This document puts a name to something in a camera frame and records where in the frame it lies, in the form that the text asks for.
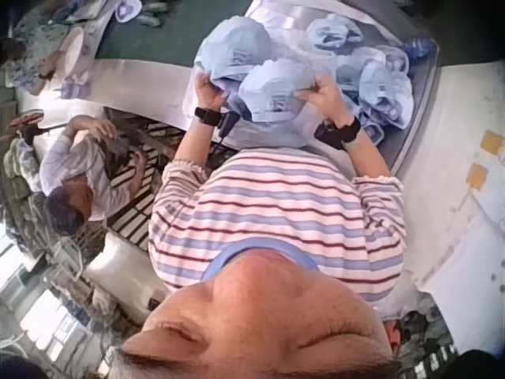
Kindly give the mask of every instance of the hair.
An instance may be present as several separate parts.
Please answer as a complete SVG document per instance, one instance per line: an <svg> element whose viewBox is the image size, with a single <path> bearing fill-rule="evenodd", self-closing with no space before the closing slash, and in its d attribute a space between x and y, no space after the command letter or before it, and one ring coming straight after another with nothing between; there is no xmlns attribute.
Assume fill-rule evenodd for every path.
<svg viewBox="0 0 505 379"><path fill-rule="evenodd" d="M58 235L69 237L84 226L84 216L73 208L65 187L53 189L46 199L47 222Z"/></svg>
<svg viewBox="0 0 505 379"><path fill-rule="evenodd" d="M183 362L166 362L157 358L140 357L122 349L114 353L109 379L163 379L166 377L186 377ZM274 379L396 379L402 365L391 360L371 362L368 366L349 368L343 371L320 371L315 373L287 373L272 371L268 377Z"/></svg>
<svg viewBox="0 0 505 379"><path fill-rule="evenodd" d="M13 39L9 37L0 37L0 68L5 65L12 56L12 51L15 46Z"/></svg>
<svg viewBox="0 0 505 379"><path fill-rule="evenodd" d="M49 379L35 363L16 355L0 354L0 373L3 379L17 379L19 377Z"/></svg>

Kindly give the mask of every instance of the striped shirt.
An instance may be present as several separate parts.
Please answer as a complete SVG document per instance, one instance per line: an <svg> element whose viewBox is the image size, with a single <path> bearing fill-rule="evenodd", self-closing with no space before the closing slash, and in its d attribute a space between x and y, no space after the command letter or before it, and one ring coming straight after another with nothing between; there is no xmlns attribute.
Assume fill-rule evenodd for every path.
<svg viewBox="0 0 505 379"><path fill-rule="evenodd" d="M105 172L103 153L93 137L86 136L73 146L64 135L58 136L40 164L42 191L49 194L66 180L86 174L88 186L93 191L90 221L102 221L129 203L126 186L112 188Z"/></svg>
<svg viewBox="0 0 505 379"><path fill-rule="evenodd" d="M328 159L293 149L239 152L207 180L192 163L163 173L149 253L171 289L200 281L232 242L275 238L374 302L402 271L406 229L396 178L345 178Z"/></svg>

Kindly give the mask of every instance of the smartwatch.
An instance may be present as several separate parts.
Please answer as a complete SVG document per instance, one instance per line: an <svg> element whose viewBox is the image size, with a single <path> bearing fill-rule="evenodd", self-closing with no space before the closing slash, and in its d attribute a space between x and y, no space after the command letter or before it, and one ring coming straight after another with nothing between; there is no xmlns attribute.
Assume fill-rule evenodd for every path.
<svg viewBox="0 0 505 379"><path fill-rule="evenodd" d="M351 125L337 128L334 123L321 124L317 127L314 137L318 140L336 148L337 150L346 150L346 144L356 140L361 130L361 123L356 117Z"/></svg>
<svg viewBox="0 0 505 379"><path fill-rule="evenodd" d="M197 107L195 110L195 116L197 116L203 124L209 126L219 126L221 119L223 118L223 114L216 111L211 111L210 109L203 109Z"/></svg>

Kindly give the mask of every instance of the hand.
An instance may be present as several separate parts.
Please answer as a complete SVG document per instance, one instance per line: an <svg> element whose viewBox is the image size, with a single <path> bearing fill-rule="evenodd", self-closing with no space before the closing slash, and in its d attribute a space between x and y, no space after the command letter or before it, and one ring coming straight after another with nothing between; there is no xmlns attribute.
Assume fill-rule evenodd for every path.
<svg viewBox="0 0 505 379"><path fill-rule="evenodd" d="M338 85L330 77L316 77L316 88L298 91L297 98L313 104L337 128L354 121L354 115L342 101Z"/></svg>
<svg viewBox="0 0 505 379"><path fill-rule="evenodd" d="M70 125L76 130L89 130L89 133L102 140L104 137L116 138L116 130L114 124L109 120L98 120L90 116L76 116L70 121Z"/></svg>
<svg viewBox="0 0 505 379"><path fill-rule="evenodd" d="M44 60L42 69L40 70L40 75L44 77L50 77L54 71L56 71L58 61L65 55L63 51L55 51L49 54Z"/></svg>
<svg viewBox="0 0 505 379"><path fill-rule="evenodd" d="M143 152L134 152L133 153L133 166L137 169L137 172L144 172L145 165L148 160L145 157Z"/></svg>
<svg viewBox="0 0 505 379"><path fill-rule="evenodd" d="M220 112L224 104L223 91L215 87L206 73L198 73L195 83L198 107Z"/></svg>

